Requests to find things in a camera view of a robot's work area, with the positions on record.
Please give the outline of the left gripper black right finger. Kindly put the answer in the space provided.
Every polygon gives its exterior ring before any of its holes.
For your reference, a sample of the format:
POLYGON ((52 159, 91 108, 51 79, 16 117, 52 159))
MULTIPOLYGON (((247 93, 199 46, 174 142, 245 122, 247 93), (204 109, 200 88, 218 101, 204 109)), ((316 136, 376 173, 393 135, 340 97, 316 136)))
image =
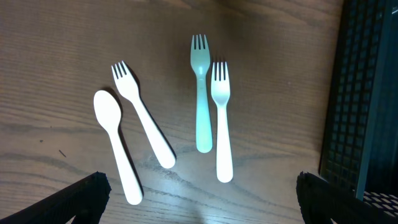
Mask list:
POLYGON ((397 224, 397 218, 371 207, 323 179, 301 172, 296 193, 306 224, 397 224))

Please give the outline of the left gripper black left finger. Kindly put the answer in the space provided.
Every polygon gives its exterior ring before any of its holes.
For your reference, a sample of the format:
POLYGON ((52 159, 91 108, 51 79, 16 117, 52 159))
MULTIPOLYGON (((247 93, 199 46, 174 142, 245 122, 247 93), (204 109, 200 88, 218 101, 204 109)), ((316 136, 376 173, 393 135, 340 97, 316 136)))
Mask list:
POLYGON ((95 172, 55 194, 1 219, 1 223, 98 224, 109 200, 111 186, 105 173, 95 172))

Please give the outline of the mint green plastic fork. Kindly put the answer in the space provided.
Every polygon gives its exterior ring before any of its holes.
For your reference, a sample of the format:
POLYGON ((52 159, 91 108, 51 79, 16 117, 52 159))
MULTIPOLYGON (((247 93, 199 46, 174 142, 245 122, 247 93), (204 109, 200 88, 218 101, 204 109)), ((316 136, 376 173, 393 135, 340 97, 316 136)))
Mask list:
POLYGON ((210 51, 206 35, 192 37, 190 64, 196 76, 196 146, 201 153, 210 152, 213 147, 210 111, 206 89, 206 74, 210 67, 210 51))

